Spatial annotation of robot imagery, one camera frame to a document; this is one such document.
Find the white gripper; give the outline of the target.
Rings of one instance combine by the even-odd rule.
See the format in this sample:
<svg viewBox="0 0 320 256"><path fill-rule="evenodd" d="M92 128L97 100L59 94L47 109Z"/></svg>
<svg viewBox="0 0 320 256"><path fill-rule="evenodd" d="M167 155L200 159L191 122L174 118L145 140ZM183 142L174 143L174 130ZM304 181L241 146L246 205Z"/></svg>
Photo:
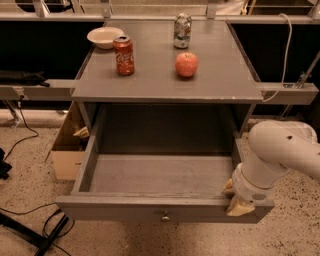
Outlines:
<svg viewBox="0 0 320 256"><path fill-rule="evenodd" d="M238 164L231 179L224 185L222 193L226 196L234 196L227 208L227 215L239 217L255 210L253 203L266 201L272 188L259 188L250 183L242 172L242 163Z"/></svg>

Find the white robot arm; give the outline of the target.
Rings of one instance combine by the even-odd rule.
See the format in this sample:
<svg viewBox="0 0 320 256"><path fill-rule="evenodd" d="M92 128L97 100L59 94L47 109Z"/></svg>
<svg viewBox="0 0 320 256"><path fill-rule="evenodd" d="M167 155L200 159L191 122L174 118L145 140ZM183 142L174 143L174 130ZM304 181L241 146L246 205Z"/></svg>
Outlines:
<svg viewBox="0 0 320 256"><path fill-rule="evenodd" d="M320 180L320 144L310 125L298 121L261 121L251 128L248 144L248 155L223 189L225 194L232 195L226 210L228 216L254 211L289 169Z"/></svg>

